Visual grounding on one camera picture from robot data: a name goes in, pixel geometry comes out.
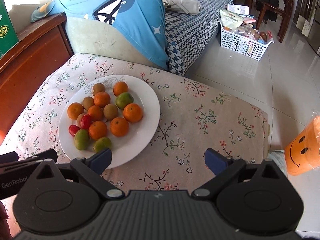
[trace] metal screw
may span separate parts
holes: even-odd
[[[116,198],[116,197],[120,197],[121,195],[122,195],[122,191],[119,189],[110,189],[107,191],[108,197]]]
[[[194,191],[194,193],[198,197],[206,197],[210,195],[210,191],[206,188],[198,188]]]

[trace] white plate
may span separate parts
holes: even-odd
[[[74,138],[69,134],[68,128],[76,121],[68,117],[67,109],[71,103],[82,103],[83,99],[92,95],[92,87],[96,83],[102,83],[106,87],[106,92],[111,97],[111,103],[114,104],[116,96],[113,94],[113,86],[124,81],[128,84],[129,93],[134,98],[134,103],[143,109],[143,118],[140,122],[129,124],[129,132],[126,136],[116,137],[110,130],[110,122],[107,122],[108,137],[112,141],[112,162],[108,169],[120,166],[137,156],[150,142],[159,124],[160,105],[156,93],[144,81],[127,75],[112,75],[98,78],[85,87],[81,88],[67,103],[59,122],[59,140],[63,152],[72,160],[76,157],[91,157],[94,152],[92,149],[93,141],[88,147],[92,151],[79,151],[74,146]],[[122,110],[119,109],[119,116],[122,117]]]

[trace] floral tablecloth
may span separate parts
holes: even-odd
[[[148,146],[128,163],[103,173],[125,192],[193,191],[214,177],[204,163],[207,148],[248,163],[260,163],[266,155],[268,116],[259,108],[181,76],[90,54],[74,55],[45,80],[9,131],[0,154],[16,151],[24,159],[53,148],[59,163],[69,162],[59,143],[60,115],[80,88],[113,74],[142,79],[156,92],[161,109],[158,129]],[[13,199],[2,202],[15,235],[19,227],[11,210]]]

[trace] white basket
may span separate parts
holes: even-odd
[[[267,44],[261,44],[257,41],[253,41],[247,37],[234,34],[226,31],[221,22],[221,41],[220,46],[236,51],[240,54],[247,55],[248,57],[260,60],[263,53],[267,50],[270,43],[274,43],[273,39]]]

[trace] red cherry tomato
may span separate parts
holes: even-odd
[[[80,128],[74,124],[69,126],[69,133],[74,137]]]
[[[80,120],[80,126],[82,129],[89,129],[91,125],[92,119],[91,116],[88,114],[84,114]]]

